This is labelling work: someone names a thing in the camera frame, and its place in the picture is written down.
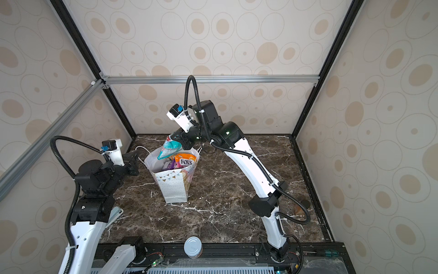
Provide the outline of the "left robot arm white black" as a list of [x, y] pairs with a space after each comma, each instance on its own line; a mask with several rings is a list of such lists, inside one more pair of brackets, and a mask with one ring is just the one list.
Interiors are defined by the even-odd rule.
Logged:
[[[58, 150], [59, 140], [98, 153], [104, 161], [89, 160], [74, 172]], [[119, 139], [104, 140], [101, 148], [61, 135], [50, 140], [53, 155], [75, 184], [75, 194], [65, 221], [68, 245], [59, 270], [62, 274], [90, 272], [101, 235], [114, 219], [114, 193], [121, 188], [126, 177], [139, 174], [139, 153], [122, 154], [122, 146]]]

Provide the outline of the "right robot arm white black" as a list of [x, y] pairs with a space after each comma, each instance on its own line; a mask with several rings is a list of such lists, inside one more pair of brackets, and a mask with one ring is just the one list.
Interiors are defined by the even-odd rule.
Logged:
[[[251, 149], [248, 140], [235, 122], [223, 123], [210, 100], [200, 100], [196, 78], [190, 75], [185, 84], [184, 104], [176, 104], [168, 112], [180, 128], [171, 135], [185, 150], [197, 142], [208, 142], [234, 161], [251, 182], [256, 195], [250, 200], [251, 210], [258, 215], [266, 230], [269, 253], [282, 262], [289, 253], [290, 239], [282, 225], [286, 219], [296, 224], [309, 224], [308, 209], [287, 192], [287, 183], [276, 179]], [[304, 219], [297, 219], [279, 210], [279, 199], [285, 197], [301, 208]]]

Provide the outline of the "purple candy packet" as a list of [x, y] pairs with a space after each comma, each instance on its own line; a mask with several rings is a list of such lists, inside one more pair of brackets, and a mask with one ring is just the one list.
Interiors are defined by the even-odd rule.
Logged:
[[162, 171], [173, 170], [174, 168], [175, 168], [175, 161], [174, 161], [174, 160], [172, 160], [172, 161], [166, 161], [166, 162], [163, 164]]

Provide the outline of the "orange red Fox's packet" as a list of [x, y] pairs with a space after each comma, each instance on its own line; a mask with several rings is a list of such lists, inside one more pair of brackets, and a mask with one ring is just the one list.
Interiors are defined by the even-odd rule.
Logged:
[[178, 153], [171, 156], [173, 160], [173, 168], [174, 169], [182, 169], [194, 164], [197, 160], [197, 157], [193, 154], [189, 153]]

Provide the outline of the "teal Fox's candy packet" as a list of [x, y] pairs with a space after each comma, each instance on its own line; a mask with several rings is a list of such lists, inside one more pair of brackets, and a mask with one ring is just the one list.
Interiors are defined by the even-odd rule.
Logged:
[[164, 144], [162, 145], [159, 155], [157, 157], [158, 160], [165, 159], [167, 157], [170, 157], [171, 155], [177, 153], [178, 151], [182, 150], [182, 144], [179, 143], [176, 140], [173, 140], [171, 136], [167, 136]]

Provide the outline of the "white paper bag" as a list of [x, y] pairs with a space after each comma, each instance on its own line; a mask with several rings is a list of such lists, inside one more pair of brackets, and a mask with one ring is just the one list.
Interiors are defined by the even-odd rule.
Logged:
[[148, 155], [145, 158], [139, 158], [141, 163], [146, 167], [149, 173], [152, 175], [155, 183], [159, 186], [162, 195], [166, 203], [185, 203], [188, 200], [188, 191], [192, 182], [195, 169], [200, 159], [200, 152], [202, 148], [195, 150], [182, 150], [179, 154], [186, 153], [193, 155], [195, 160], [186, 167], [178, 169], [165, 170], [164, 166], [166, 162], [169, 162], [169, 158], [158, 160], [158, 155], [161, 148], [150, 152], [143, 146], [138, 146], [136, 149], [140, 149], [142, 152], [147, 152]]

